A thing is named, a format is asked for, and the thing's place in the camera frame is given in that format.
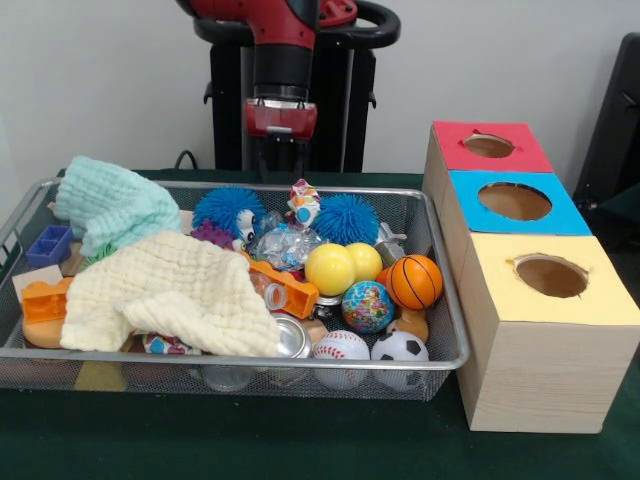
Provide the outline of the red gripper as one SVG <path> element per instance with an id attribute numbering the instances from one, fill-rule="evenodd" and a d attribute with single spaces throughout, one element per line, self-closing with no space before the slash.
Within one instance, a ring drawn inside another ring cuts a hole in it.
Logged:
<path id="1" fill-rule="evenodd" d="M 260 177 L 268 174 L 267 155 L 271 133 L 289 134 L 293 139 L 293 172 L 303 177 L 307 161 L 307 141 L 313 136 L 318 117 L 314 103 L 249 98 L 245 101 L 245 130 L 256 140 L 257 165 Z"/>

